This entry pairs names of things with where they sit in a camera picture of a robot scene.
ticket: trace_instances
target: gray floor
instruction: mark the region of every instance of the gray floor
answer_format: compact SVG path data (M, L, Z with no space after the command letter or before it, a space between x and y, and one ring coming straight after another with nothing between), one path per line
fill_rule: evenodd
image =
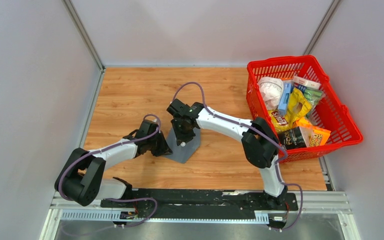
M62 221L70 234L84 234L111 226L103 221ZM56 240L343 240L336 214L304 214L290 230L275 232L265 225L227 223L146 222L132 228L110 228L82 237L72 237L60 230Z

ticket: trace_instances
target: wooden tabletop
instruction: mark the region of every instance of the wooden tabletop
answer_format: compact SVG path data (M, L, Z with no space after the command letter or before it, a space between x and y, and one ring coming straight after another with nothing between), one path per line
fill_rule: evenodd
M161 129L167 137L172 116L166 109L175 91L189 81L202 85L205 101L214 110L251 119L245 99L248 81L245 67L107 68L84 148L97 149L119 141L139 128L146 114L160 117ZM177 98L188 105L202 102L196 85L184 87ZM304 190L326 190L318 159L282 163L280 169L287 183L298 183ZM153 157L147 152L111 167L104 177L119 177L134 188L262 190L264 187L258 169L246 160L242 144L209 130L201 131L201 145L185 164Z

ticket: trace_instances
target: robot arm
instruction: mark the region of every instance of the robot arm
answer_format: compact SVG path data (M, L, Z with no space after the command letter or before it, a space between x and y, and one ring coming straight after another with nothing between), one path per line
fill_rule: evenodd
M148 139L126 143L149 136L157 128L157 123L144 119L139 129L134 130L114 144L90 151L82 148L75 149L55 181L55 190L59 190L61 176L72 163L88 153L97 152L86 157L69 170L62 182L62 192L82 206L89 205L95 199L120 199L126 190L125 182L117 179L103 179L104 171L125 160L134 159L147 151L151 151L152 155L156 157L171 154L172 150L167 145L162 132L158 132Z
M208 112L202 103L195 102L192 106L188 106L177 98L170 104L167 111L173 116L171 124L176 136L176 144L185 146L190 142L195 136L193 128L213 130L241 142L246 159L260 171L264 192L272 196L278 204L283 203L287 187L278 180L276 174L275 162L279 158L278 149L246 127L252 126L258 129L278 143L279 140L267 122L260 117L255 120L241 119L217 112L210 107L208 110L212 113Z

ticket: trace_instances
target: blue box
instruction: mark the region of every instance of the blue box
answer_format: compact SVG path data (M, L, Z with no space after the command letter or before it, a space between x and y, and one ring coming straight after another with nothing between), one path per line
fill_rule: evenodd
M292 93L292 90L294 87L292 86L291 82L284 82L283 83L283 92L282 96L280 97L279 106L277 107L277 111L279 114L284 117L286 115L286 110L288 108L288 102L289 102L289 96Z

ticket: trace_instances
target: white panel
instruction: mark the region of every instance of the white panel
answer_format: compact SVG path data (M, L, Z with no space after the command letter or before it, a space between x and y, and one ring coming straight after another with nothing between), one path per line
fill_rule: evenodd
M39 238L99 74L62 1L0 1L0 240Z
M301 55L331 0L73 0L105 65L246 65Z
M384 239L384 1L344 0L313 54L365 139L328 156L362 239Z

